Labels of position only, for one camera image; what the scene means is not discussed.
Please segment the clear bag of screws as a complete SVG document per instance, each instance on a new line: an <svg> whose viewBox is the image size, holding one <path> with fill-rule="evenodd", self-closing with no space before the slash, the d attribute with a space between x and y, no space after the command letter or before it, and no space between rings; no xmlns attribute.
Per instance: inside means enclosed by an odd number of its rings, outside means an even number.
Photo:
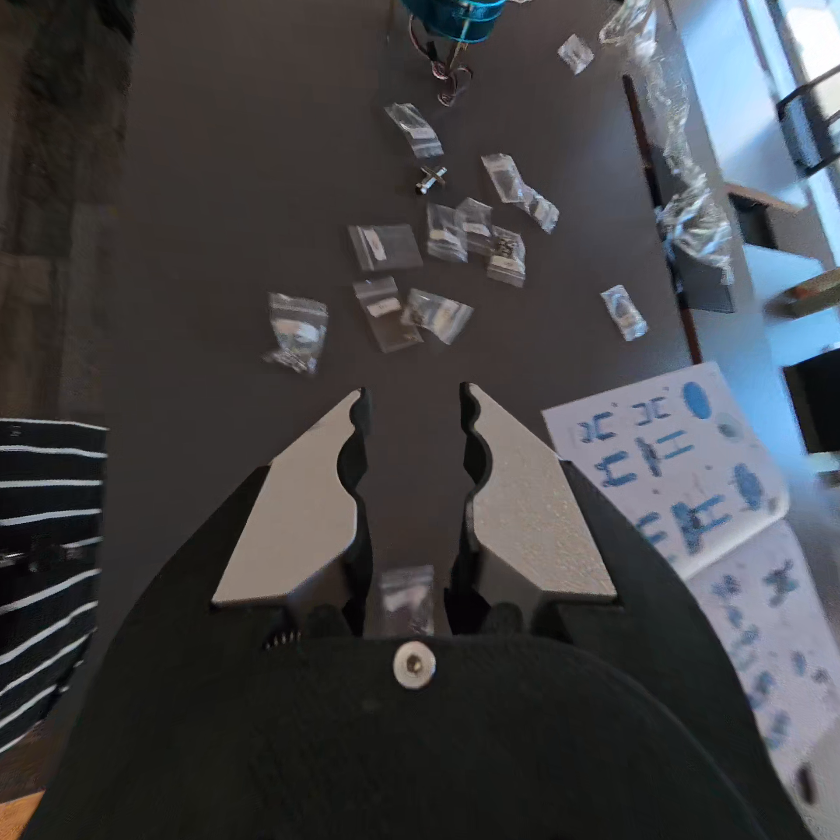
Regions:
<svg viewBox="0 0 840 840"><path fill-rule="evenodd" d="M431 637L434 635L434 567L430 564L382 573L381 635Z"/></svg>

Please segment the white bottle with red cap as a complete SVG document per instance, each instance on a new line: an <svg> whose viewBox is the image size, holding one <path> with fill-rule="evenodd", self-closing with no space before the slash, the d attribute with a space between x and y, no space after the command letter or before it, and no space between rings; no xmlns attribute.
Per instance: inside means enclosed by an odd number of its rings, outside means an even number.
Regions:
<svg viewBox="0 0 840 840"><path fill-rule="evenodd" d="M839 307L839 268L823 272L783 290L767 302L764 312L779 319L797 320Z"/></svg>

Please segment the clear plastic wrap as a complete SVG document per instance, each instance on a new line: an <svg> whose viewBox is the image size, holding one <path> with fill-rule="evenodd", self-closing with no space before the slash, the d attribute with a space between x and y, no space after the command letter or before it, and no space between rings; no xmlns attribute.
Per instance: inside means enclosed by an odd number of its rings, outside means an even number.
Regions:
<svg viewBox="0 0 840 840"><path fill-rule="evenodd" d="M690 146L688 72L666 46L665 24L658 20L664 11L665 2L621 2L602 27L599 40L624 53L653 118L654 139L666 169L678 183L676 194L657 215L666 244L715 270L719 285L731 287L732 226Z"/></svg>

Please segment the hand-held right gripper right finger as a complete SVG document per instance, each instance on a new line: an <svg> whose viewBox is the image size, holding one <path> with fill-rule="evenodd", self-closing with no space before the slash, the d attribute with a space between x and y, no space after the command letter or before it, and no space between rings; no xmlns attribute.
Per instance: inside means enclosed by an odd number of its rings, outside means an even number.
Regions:
<svg viewBox="0 0 840 840"><path fill-rule="evenodd" d="M559 457L478 385L461 383L458 397L473 486L446 589L452 634L479 633L498 605L514 607L530 630L552 605L615 604Z"/></svg>

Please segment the black laptop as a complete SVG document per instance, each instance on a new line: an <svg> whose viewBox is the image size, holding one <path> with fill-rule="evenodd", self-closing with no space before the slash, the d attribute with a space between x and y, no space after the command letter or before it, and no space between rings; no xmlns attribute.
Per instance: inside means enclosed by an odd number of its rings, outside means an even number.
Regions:
<svg viewBox="0 0 840 840"><path fill-rule="evenodd" d="M805 449L839 452L839 349L782 369Z"/></svg>

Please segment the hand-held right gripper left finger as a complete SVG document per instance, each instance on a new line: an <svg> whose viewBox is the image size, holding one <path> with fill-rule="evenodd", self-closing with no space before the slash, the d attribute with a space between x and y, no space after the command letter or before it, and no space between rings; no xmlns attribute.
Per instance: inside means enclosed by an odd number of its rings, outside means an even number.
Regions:
<svg viewBox="0 0 840 840"><path fill-rule="evenodd" d="M358 487L371 409L368 390L352 390L270 461L214 607L278 607L294 629L330 607L364 634L373 558Z"/></svg>

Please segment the person's striped black shirt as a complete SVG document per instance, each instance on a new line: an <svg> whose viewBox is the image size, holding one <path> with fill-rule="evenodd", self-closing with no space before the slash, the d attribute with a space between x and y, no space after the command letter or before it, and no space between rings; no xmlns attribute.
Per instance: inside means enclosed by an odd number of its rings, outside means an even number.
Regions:
<svg viewBox="0 0 840 840"><path fill-rule="evenodd" d="M107 436L1 421L1 753L66 694L96 632Z"/></svg>

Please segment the black mesh-back chair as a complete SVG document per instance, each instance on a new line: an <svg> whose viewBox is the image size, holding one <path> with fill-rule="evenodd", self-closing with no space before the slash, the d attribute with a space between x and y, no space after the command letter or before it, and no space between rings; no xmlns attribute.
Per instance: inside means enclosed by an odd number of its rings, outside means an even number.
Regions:
<svg viewBox="0 0 840 840"><path fill-rule="evenodd" d="M817 89L838 77L839 66L796 87L777 103L786 147L798 176L809 179L838 162L839 111L823 110Z"/></svg>

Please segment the scattered small clear parts bags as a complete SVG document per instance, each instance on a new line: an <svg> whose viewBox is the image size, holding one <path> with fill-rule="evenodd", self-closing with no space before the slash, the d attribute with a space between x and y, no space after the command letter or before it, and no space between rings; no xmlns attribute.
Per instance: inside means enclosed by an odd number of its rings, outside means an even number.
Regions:
<svg viewBox="0 0 840 840"><path fill-rule="evenodd" d="M510 14L449 109L407 37L384 42L379 3L305 10L318 20L284 38L295 75L278 89L295 289L348 285L344 247L397 349L420 339L396 280L478 309L449 352L462 378L584 394L660 372L673 304L617 59L573 79L556 25ZM424 165L448 174L419 196Z"/></svg>

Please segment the open instruction booklet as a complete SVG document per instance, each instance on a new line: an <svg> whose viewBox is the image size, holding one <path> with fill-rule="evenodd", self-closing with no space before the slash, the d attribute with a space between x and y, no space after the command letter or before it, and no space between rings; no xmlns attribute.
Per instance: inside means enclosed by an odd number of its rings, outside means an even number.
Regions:
<svg viewBox="0 0 840 840"><path fill-rule="evenodd" d="M686 583L783 783L838 720L838 647L789 489L715 362L542 412L573 463Z"/></svg>

